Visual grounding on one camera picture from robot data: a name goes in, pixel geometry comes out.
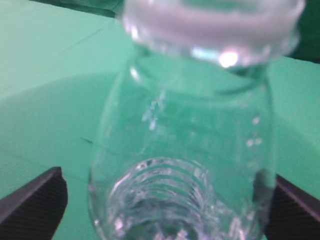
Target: bottle neck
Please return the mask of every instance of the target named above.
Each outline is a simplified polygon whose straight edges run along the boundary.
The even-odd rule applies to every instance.
[[[233,56],[225,57],[225,66],[179,54],[164,54],[141,45],[135,47],[130,74],[152,89],[166,89],[195,98],[214,98],[243,93],[267,83],[267,64],[227,67]]]

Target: transparent container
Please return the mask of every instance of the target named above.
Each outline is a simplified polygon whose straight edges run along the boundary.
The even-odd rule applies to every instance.
[[[275,187],[267,66],[297,44],[303,7],[126,2],[136,51],[106,101],[89,177],[103,240],[262,237]]]

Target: glass bottle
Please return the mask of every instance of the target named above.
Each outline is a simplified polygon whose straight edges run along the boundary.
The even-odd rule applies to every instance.
[[[89,177],[103,240],[258,240],[275,187],[270,59],[303,0],[128,0],[135,54]]]

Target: textured black surface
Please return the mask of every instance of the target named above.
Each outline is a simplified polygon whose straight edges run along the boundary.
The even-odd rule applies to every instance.
[[[0,200],[0,240],[52,239],[68,202],[60,167]]]
[[[320,240],[320,201],[277,176],[265,235],[268,240]]]

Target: green surface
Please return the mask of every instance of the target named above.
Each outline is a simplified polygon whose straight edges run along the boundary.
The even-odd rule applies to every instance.
[[[0,197],[62,166],[69,204],[54,239],[95,239],[89,141],[130,40],[114,19],[26,0],[0,0],[0,13]],[[270,68],[278,172],[320,199],[319,76],[284,57]]]

